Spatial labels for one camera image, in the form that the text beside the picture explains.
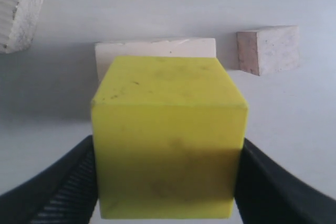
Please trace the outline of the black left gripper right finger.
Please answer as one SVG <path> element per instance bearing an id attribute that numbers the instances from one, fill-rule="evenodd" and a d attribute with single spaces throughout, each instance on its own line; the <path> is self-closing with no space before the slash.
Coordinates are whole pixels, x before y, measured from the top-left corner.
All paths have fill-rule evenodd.
<path id="1" fill-rule="evenodd" d="M 335 223 L 335 200 L 244 140 L 235 188 L 243 223 Z"/>

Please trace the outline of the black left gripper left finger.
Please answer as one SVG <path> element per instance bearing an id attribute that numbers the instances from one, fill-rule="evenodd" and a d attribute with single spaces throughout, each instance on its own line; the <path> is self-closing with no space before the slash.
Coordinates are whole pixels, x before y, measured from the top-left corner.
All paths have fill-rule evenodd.
<path id="1" fill-rule="evenodd" d="M 1 195 L 1 223 L 89 223 L 97 199 L 92 136 Z"/>

